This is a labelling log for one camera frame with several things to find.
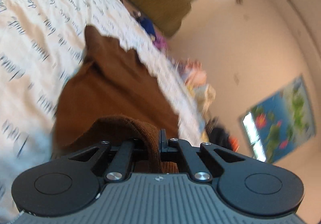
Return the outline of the brown knit sweater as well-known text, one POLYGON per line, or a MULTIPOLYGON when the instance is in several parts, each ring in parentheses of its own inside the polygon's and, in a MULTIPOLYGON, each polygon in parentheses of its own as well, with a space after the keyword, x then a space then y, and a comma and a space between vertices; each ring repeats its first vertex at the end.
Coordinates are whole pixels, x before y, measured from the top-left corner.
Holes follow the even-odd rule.
POLYGON ((53 128, 53 152, 62 156, 106 140, 111 145, 139 140, 147 149, 144 168, 176 173, 177 165, 162 162, 159 132, 177 137, 179 117, 139 60, 123 50, 118 39, 105 37, 91 25, 85 31, 86 56, 63 88, 53 128))

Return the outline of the dark clothes pile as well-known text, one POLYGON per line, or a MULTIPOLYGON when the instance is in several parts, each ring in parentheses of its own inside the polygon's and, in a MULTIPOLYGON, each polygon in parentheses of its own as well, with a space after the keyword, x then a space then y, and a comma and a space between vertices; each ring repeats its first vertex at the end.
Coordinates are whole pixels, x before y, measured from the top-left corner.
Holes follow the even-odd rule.
POLYGON ((225 149, 237 152, 239 141, 236 137, 229 134, 224 125, 220 123, 218 117, 209 120, 206 125, 206 133, 211 143, 225 149))

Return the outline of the pink clothes pile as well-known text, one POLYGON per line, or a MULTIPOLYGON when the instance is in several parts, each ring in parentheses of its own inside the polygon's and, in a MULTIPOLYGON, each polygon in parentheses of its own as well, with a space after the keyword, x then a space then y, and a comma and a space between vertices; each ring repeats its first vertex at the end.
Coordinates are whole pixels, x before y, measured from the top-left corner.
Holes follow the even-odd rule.
POLYGON ((207 73, 198 60, 180 60, 177 68, 185 85, 200 87, 206 84, 207 73))

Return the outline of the cream puffy quilt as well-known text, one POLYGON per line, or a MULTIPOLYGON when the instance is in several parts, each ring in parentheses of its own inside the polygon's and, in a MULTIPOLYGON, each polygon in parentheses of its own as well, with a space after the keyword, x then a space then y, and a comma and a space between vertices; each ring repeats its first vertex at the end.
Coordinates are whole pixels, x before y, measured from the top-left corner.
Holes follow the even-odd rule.
POLYGON ((216 91, 210 84, 194 88, 193 91, 197 109, 203 118, 208 121, 211 118, 209 107, 215 100, 216 91))

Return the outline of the purple garment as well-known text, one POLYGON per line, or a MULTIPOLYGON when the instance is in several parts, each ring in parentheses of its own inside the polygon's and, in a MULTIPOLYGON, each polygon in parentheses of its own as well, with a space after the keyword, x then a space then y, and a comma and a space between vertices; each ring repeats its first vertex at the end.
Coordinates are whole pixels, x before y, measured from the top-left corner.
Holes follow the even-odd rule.
POLYGON ((153 44, 160 51, 166 52, 168 50, 167 41, 162 36, 156 37, 156 39, 153 41, 153 44))

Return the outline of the floral blue curtain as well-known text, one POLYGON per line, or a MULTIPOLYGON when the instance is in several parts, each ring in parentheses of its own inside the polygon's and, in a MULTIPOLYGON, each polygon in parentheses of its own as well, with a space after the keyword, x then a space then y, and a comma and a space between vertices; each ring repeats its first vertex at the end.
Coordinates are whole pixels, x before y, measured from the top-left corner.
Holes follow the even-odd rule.
POLYGON ((239 118, 253 157, 275 163, 316 136, 303 76, 255 104, 239 118))

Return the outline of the blue garment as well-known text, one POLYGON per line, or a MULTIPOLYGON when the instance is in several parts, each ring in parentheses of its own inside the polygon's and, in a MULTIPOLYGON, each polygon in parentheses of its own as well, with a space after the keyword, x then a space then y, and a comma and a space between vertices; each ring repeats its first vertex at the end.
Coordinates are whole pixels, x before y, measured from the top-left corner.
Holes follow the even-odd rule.
POLYGON ((152 40, 156 40, 157 36, 152 21, 149 18, 143 16, 136 18, 136 20, 152 38, 152 40))

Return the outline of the white script-print bed sheet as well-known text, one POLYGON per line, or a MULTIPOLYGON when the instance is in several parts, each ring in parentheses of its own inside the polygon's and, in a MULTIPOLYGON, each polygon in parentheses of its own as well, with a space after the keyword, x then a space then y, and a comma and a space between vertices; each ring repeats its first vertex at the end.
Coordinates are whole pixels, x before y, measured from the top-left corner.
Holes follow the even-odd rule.
POLYGON ((51 157, 58 98, 83 62, 88 24, 137 51, 178 113, 179 137, 201 143, 195 101, 120 0, 1 0, 1 223, 19 214, 14 179, 51 157))

